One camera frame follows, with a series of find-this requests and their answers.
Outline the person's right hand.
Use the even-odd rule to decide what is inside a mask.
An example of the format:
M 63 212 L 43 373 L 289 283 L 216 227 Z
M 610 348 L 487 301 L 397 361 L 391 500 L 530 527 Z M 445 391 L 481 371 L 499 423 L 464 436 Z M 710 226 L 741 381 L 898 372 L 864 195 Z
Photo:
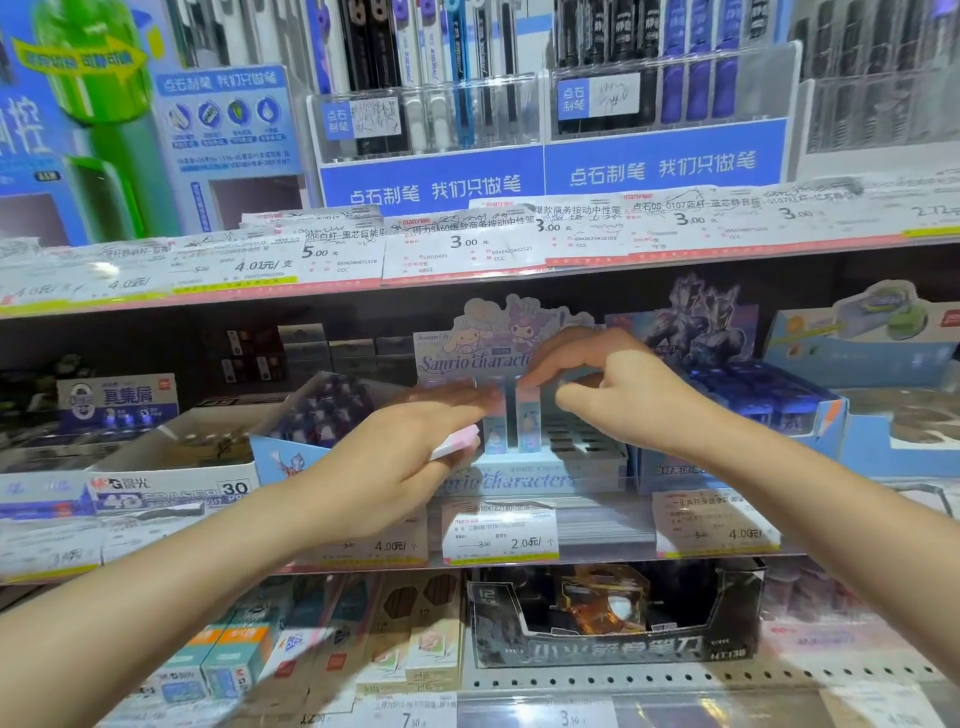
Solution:
M 729 411 L 700 394 L 651 349 L 620 328 L 570 326 L 534 353 L 520 385 L 543 387 L 582 368 L 594 373 L 576 380 L 604 380 L 630 387 L 638 398 L 629 425 L 592 425 L 619 442 L 669 455 L 693 456 L 697 439 Z

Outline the person's left hand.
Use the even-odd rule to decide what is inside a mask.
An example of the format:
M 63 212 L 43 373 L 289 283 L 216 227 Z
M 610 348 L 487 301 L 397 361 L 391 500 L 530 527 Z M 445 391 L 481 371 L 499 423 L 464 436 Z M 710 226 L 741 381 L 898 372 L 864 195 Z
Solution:
M 494 393 L 462 381 L 414 389 L 375 410 L 290 481 L 306 546 L 374 536 L 425 505 L 433 495 L 409 493 L 406 480 L 451 433 L 477 424 Z

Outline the pink white eraser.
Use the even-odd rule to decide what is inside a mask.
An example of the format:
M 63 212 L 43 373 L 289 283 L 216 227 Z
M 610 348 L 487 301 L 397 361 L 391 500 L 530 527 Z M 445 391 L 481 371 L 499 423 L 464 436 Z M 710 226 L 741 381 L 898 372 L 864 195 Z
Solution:
M 479 427 L 475 423 L 470 424 L 444 438 L 444 440 L 433 449 L 429 460 L 433 462 L 463 450 L 470 450 L 474 447 L 474 441 L 478 441 L 478 439 Z

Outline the light blue character eraser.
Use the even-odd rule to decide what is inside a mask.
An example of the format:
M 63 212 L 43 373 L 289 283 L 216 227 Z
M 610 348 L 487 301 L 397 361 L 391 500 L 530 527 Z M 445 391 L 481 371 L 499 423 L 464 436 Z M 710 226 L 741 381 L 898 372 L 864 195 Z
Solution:
M 503 389 L 497 387 L 493 393 L 492 404 L 482 419 L 484 436 L 484 455 L 498 456 L 509 453 L 509 427 L 507 420 L 507 400 Z
M 517 384 L 514 391 L 518 452 L 538 454 L 542 443 L 542 398 L 536 386 Z

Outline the person's left forearm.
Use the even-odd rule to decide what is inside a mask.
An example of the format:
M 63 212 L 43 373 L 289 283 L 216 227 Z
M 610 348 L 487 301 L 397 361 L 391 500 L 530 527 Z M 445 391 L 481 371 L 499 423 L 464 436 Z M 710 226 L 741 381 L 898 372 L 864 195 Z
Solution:
M 248 588 L 335 537 L 305 478 L 0 613 L 0 728 L 90 728 Z

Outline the person's right forearm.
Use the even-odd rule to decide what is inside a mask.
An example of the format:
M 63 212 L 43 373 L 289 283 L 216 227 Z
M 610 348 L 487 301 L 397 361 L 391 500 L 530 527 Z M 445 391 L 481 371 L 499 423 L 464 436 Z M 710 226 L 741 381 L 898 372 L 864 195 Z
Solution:
M 960 522 L 704 401 L 662 448 L 720 477 L 960 687 Z

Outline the white yellow price label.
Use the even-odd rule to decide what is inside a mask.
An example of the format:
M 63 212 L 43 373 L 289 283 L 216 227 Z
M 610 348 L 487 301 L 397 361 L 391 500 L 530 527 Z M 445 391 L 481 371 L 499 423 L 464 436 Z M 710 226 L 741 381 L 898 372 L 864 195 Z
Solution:
M 764 554 L 782 548 L 782 533 L 731 488 L 655 492 L 652 512 L 660 558 Z
M 440 550 L 450 567 L 560 560 L 555 506 L 525 500 L 461 500 L 440 509 Z
M 87 573 L 203 520 L 202 516 L 75 517 L 0 522 L 0 584 Z
M 420 507 L 374 536 L 324 544 L 304 552 L 291 570 L 300 573 L 420 568 L 429 562 L 426 507 Z

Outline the pastel character eraser display box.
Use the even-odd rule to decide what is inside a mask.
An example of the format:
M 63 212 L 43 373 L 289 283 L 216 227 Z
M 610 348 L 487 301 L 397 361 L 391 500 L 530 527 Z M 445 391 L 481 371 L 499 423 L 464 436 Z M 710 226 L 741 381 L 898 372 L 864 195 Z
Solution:
M 467 381 L 503 389 L 507 401 L 508 454 L 484 454 L 455 470 L 437 491 L 450 499 L 533 496 L 587 496 L 623 492 L 627 453 L 623 445 L 562 411 L 555 388 L 538 387 L 541 397 L 539 453 L 520 453 L 515 391 L 538 346 L 569 327 L 595 329 L 594 317 L 561 306 L 545 308 L 534 297 L 510 294 L 504 304 L 470 299 L 448 331 L 414 334 L 418 382 L 424 387 Z

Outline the tilted blue eraser display box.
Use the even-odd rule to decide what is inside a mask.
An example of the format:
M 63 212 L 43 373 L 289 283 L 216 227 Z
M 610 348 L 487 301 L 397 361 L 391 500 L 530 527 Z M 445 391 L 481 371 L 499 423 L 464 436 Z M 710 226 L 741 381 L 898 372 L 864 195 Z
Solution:
M 301 473 L 376 409 L 409 391 L 394 383 L 317 373 L 249 433 L 259 484 L 268 486 Z

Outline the blue hero eraser display box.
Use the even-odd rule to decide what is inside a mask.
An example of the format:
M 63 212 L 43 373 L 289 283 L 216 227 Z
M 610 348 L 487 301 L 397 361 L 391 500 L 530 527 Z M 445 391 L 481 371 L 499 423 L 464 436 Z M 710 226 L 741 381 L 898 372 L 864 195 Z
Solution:
M 760 308 L 695 273 L 675 279 L 666 306 L 608 313 L 605 325 L 632 334 L 718 405 L 837 460 L 846 398 L 753 357 Z

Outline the row of dark small boxes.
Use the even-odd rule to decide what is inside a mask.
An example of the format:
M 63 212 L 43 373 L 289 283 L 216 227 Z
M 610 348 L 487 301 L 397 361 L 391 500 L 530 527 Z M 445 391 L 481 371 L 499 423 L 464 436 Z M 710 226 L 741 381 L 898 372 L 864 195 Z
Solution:
M 296 389 L 318 372 L 399 385 L 417 380 L 411 336 L 330 339 L 319 322 L 208 329 L 205 353 L 227 385 Z

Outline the stack of boxed erasers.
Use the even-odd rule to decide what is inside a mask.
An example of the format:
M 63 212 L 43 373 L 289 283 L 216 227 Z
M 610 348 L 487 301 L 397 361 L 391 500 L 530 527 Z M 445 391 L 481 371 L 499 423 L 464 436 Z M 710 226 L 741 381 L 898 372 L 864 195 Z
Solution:
M 164 661 L 140 692 L 245 715 L 346 713 L 361 698 L 460 687 L 456 569 L 271 577 Z

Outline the row of shelf price labels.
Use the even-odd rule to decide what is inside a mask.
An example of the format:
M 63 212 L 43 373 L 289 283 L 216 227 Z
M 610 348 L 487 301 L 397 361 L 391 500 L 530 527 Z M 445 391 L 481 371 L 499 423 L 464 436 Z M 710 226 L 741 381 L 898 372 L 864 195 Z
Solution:
M 0 321 L 960 242 L 960 167 L 373 213 L 78 248 L 3 239 Z

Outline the black utility knife display box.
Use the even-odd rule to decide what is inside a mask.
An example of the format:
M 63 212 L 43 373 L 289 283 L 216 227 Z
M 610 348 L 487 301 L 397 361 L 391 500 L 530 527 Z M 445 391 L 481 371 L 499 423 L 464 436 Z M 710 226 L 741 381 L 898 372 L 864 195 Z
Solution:
M 465 588 L 476 666 L 747 659 L 764 577 L 752 558 L 481 568 Z

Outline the clear pen rack blue base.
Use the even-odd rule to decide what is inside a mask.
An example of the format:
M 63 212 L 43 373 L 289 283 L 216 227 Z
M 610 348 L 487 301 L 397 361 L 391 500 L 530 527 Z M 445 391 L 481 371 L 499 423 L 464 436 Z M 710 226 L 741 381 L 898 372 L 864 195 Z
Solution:
M 602 132 L 558 137 L 553 116 L 555 54 L 544 92 L 549 93 L 550 130 L 544 141 L 544 187 L 549 195 L 599 194 L 697 186 L 764 186 L 786 178 L 788 137 L 793 127 L 801 45 L 787 41 L 792 0 L 781 0 L 774 51 L 790 53 L 793 64 L 782 110 L 757 120 L 707 123 L 639 132 Z M 554 52 L 553 36 L 551 39 Z
M 463 210 L 475 199 L 545 192 L 543 147 L 549 128 L 546 68 L 541 75 L 538 143 L 411 154 L 321 165 L 314 147 L 311 98 L 307 115 L 321 199 L 328 206 L 374 205 L 388 215 Z

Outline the white eraser carton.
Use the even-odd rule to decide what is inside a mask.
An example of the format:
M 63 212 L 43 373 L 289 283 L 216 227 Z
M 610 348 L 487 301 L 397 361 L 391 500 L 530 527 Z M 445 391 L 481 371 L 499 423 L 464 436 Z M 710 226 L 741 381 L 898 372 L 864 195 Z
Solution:
M 219 508 L 258 490 L 250 442 L 279 402 L 195 407 L 91 467 L 99 516 L 203 504 Z

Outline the light blue correction tape display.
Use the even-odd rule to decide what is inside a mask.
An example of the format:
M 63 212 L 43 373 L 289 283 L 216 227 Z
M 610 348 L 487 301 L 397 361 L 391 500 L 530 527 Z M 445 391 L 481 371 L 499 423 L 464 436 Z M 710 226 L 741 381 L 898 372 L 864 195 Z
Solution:
M 776 313 L 763 359 L 846 401 L 836 458 L 867 478 L 960 479 L 960 300 L 882 280 Z

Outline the pile of pink packets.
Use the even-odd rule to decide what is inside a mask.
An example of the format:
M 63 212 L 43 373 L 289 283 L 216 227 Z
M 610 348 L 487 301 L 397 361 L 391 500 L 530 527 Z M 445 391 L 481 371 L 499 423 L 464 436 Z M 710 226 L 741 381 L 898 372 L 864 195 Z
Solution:
M 839 579 L 807 556 L 763 560 L 763 657 L 908 651 L 911 645 Z

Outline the blue white eraser box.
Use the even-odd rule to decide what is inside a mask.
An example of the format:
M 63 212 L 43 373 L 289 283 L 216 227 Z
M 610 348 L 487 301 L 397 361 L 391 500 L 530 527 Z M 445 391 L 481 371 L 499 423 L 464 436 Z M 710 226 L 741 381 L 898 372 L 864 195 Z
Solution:
M 56 410 L 62 432 L 152 428 L 181 413 L 171 372 L 61 379 Z

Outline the group of black purple pens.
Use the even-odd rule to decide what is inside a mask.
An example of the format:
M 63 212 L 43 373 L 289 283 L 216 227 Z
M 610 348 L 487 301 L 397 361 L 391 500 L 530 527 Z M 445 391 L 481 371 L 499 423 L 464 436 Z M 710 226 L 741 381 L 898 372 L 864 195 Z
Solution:
M 785 105 L 782 0 L 555 0 L 558 138 L 758 120 Z

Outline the group of black white pens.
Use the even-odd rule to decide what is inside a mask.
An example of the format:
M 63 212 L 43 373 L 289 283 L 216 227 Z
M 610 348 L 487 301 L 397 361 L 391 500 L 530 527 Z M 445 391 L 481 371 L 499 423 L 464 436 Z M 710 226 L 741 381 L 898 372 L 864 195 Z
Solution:
M 541 139 L 553 0 L 305 0 L 320 165 Z

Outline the light blue information sign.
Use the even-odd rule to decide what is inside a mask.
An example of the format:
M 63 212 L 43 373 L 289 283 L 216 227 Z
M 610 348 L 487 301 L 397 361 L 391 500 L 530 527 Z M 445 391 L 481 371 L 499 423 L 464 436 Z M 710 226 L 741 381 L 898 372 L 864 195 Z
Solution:
M 301 112 L 283 66 L 172 71 L 153 84 L 178 235 L 237 229 L 245 213 L 307 206 Z

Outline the clear rack of grey pens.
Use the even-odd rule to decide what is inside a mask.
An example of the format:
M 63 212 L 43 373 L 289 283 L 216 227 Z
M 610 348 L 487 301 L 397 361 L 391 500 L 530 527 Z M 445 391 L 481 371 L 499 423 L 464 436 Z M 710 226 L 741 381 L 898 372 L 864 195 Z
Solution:
M 789 179 L 960 167 L 960 0 L 792 0 Z

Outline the blue poster with green pen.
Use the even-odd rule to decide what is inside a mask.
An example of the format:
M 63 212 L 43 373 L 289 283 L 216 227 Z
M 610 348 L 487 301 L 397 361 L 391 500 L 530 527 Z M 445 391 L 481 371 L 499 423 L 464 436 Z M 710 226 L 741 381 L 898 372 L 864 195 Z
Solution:
M 154 78 L 181 70 L 168 0 L 0 0 L 0 238 L 174 237 Z

